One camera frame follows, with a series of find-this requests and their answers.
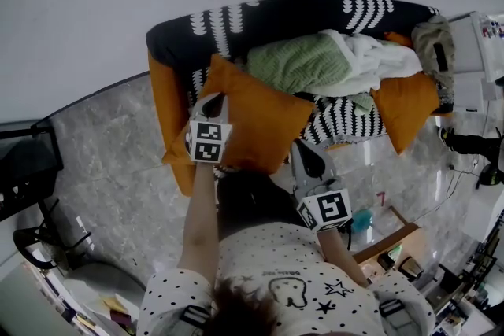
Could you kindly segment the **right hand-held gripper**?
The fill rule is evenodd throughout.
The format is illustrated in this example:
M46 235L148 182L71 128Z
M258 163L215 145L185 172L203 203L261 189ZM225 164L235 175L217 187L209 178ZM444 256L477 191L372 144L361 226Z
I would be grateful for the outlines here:
M328 231L352 219L348 190L334 179L335 165L323 148L304 139L294 140L291 169L296 210L309 230Z

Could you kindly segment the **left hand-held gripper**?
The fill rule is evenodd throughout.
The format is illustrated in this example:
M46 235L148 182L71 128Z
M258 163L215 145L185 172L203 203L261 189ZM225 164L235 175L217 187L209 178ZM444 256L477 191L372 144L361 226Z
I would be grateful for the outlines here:
M191 160L220 163L232 133L232 125L227 124L228 96L225 93L212 93L203 97L196 102L191 118L193 120L189 121L186 134Z

